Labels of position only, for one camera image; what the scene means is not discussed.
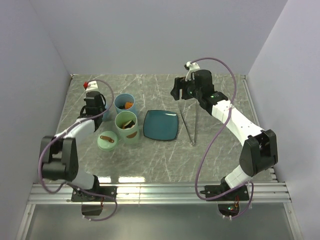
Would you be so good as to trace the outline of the blue canister lid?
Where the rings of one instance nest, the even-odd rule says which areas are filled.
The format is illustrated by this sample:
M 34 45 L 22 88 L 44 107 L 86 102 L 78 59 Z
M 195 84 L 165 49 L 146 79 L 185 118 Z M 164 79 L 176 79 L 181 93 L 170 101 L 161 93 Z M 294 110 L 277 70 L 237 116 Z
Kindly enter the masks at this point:
M 109 105 L 106 103 L 105 104 L 105 109 L 107 110 L 103 115 L 102 115 L 102 121 L 106 122 L 110 119 L 110 110 L 109 110 Z

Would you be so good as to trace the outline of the green canister lid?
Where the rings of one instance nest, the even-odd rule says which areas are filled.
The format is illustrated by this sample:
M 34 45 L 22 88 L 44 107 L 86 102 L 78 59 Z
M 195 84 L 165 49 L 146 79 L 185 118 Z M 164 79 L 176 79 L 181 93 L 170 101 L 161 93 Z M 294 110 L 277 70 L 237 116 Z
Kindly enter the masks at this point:
M 119 139 L 115 132 L 104 131 L 97 138 L 97 145 L 103 151 L 112 151 L 118 145 Z

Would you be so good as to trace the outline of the sushi roll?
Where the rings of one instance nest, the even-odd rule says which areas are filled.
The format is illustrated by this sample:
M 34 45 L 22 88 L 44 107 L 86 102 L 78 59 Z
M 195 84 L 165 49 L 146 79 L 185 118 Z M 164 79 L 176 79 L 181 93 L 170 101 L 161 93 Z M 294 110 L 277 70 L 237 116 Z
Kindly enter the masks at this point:
M 122 125 L 122 129 L 123 129 L 123 130 L 125 130 L 125 129 L 130 129 L 130 128 L 134 127 L 135 124 L 136 124 L 136 123 L 135 123 L 133 120 L 129 120 L 128 122 L 126 122 L 126 123 L 124 123 L 124 124 Z

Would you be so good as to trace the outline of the metal tongs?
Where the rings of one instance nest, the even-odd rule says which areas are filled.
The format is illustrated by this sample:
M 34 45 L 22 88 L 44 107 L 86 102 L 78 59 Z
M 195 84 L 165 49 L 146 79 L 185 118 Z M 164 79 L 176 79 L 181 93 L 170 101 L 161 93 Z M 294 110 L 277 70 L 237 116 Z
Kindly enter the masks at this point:
M 197 134 L 197 101 L 188 105 L 185 102 L 182 102 L 182 100 L 179 100 L 177 106 L 189 138 L 190 145 L 194 147 L 196 145 Z

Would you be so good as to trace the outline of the orange fried chicken piece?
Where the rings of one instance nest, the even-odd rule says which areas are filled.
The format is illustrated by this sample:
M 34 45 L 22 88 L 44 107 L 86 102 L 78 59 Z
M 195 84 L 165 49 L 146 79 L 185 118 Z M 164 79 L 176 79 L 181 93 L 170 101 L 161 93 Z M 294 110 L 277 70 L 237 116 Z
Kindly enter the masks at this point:
M 126 102 L 126 103 L 124 104 L 124 109 L 125 109 L 125 110 L 128 110 L 128 109 L 132 108 L 133 105 L 134 105 L 133 102 Z

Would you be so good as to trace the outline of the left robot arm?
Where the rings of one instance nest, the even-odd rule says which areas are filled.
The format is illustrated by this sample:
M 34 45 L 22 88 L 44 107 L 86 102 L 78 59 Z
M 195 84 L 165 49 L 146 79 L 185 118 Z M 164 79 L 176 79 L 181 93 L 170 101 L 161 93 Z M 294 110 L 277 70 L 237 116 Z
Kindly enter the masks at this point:
M 79 170 L 77 148 L 82 140 L 96 132 L 102 124 L 106 99 L 94 90 L 86 93 L 84 101 L 85 105 L 73 125 L 55 136 L 42 138 L 38 177 L 42 187 L 50 194 L 57 193 L 62 185 L 55 191 L 49 190 L 44 179 L 63 180 L 63 184 L 80 189 L 89 201 L 96 201 L 102 193 L 98 177 Z

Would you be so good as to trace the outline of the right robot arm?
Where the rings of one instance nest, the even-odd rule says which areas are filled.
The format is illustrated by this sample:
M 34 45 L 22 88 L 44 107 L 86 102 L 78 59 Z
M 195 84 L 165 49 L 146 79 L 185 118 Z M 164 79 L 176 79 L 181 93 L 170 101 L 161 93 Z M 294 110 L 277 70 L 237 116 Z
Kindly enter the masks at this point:
M 220 194 L 226 200 L 238 194 L 238 186 L 278 163 L 277 137 L 271 129 L 255 125 L 237 110 L 231 100 L 216 91 L 212 73 L 200 69 L 190 79 L 176 77 L 170 94 L 179 99 L 196 99 L 200 107 L 219 120 L 239 140 L 242 150 L 238 166 L 221 180 Z

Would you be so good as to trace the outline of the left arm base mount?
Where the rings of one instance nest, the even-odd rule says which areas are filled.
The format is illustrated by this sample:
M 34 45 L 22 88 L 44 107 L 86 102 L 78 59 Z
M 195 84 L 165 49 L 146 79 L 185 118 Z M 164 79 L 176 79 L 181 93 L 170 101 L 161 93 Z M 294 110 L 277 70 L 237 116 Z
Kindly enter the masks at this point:
M 101 222 L 115 215 L 118 209 L 117 190 L 117 186 L 99 186 L 97 192 L 90 193 L 88 190 L 73 188 L 70 201 L 81 204 L 81 213 L 84 219 Z M 114 203 L 114 210 L 108 216 L 97 218 L 102 214 L 106 203 Z

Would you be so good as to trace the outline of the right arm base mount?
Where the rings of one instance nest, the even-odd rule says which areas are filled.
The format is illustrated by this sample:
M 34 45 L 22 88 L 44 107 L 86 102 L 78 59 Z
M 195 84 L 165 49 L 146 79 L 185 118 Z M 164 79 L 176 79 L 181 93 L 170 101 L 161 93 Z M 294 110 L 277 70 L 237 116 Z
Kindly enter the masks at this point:
M 205 198 L 213 198 L 226 192 L 227 188 L 221 185 L 205 185 L 204 190 L 200 193 L 205 195 Z M 246 185 L 222 195 L 219 198 L 213 199 L 218 202 L 218 210 L 223 218 L 237 218 L 243 215 L 250 207 L 253 200 L 253 192 Z M 244 210 L 241 210 L 240 202 L 248 201 Z

